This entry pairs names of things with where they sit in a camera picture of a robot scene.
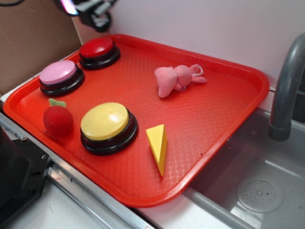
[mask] plastic tray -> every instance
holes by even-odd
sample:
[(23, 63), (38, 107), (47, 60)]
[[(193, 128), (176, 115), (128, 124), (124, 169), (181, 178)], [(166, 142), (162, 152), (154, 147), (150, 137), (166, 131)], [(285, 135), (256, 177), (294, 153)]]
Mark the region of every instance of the plastic tray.
[[(115, 64), (84, 70), (85, 82), (58, 97), (74, 118), (65, 137), (45, 133), (42, 122), (48, 97), (36, 77), (16, 90), (4, 111), (60, 157), (131, 207), (151, 207), (180, 194), (217, 150), (266, 97), (269, 81), (260, 71), (126, 35), (112, 35), (121, 51)], [(79, 53), (67, 60), (79, 64)], [(161, 99), (154, 70), (200, 64), (206, 84), (190, 84)], [(137, 118), (139, 134), (125, 150), (111, 156), (88, 153), (80, 141), (80, 122), (91, 108), (118, 102)], [(168, 137), (164, 177), (160, 176), (145, 130), (165, 124)]]

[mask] sink drain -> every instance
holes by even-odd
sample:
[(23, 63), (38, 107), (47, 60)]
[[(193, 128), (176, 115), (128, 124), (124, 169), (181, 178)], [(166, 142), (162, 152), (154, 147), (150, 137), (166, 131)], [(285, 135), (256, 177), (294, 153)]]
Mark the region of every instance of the sink drain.
[(269, 177), (244, 178), (237, 187), (237, 197), (247, 209), (267, 213), (279, 208), (284, 200), (282, 187)]

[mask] yellow cheese wedge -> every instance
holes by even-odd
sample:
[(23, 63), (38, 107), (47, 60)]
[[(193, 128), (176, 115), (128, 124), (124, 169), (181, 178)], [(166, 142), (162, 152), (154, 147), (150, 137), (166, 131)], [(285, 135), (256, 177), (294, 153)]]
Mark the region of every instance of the yellow cheese wedge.
[(154, 159), (158, 165), (161, 176), (164, 175), (165, 167), (165, 154), (167, 145), (167, 136), (165, 132), (165, 126), (158, 125), (146, 130), (146, 134), (149, 140), (150, 147)]

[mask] stainless steel sink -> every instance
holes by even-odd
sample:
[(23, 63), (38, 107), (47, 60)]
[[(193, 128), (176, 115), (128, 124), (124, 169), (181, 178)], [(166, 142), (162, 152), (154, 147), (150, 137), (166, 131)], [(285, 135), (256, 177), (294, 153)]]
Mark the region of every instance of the stainless steel sink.
[(305, 125), (293, 121), (290, 138), (277, 142), (267, 135), (269, 117), (256, 109), (185, 195), (239, 228), (304, 228)]

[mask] white wall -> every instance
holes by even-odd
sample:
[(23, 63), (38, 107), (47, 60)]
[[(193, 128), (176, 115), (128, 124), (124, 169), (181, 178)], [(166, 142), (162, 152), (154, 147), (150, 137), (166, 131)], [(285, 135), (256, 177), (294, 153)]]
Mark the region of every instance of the white wall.
[(305, 32), (305, 0), (118, 0), (111, 14), (112, 34), (251, 66), (272, 86)]

